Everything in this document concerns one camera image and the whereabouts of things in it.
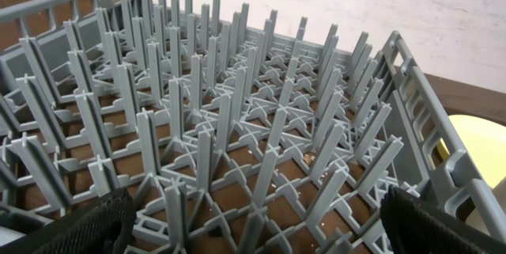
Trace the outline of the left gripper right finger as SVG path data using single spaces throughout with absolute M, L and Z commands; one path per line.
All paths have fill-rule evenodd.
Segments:
M 379 216 L 394 253 L 505 253 L 505 243 L 398 188 L 389 187 Z

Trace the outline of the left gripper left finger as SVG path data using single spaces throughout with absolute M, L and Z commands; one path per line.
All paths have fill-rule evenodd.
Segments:
M 123 253 L 135 220 L 134 201 L 125 188 L 49 223 L 2 207 L 1 252 Z

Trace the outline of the white plastic cup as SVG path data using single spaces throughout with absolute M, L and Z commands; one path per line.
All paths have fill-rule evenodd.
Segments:
M 491 188 L 484 180 L 472 179 L 466 186 L 475 209 L 465 223 L 505 242 L 505 179 Z

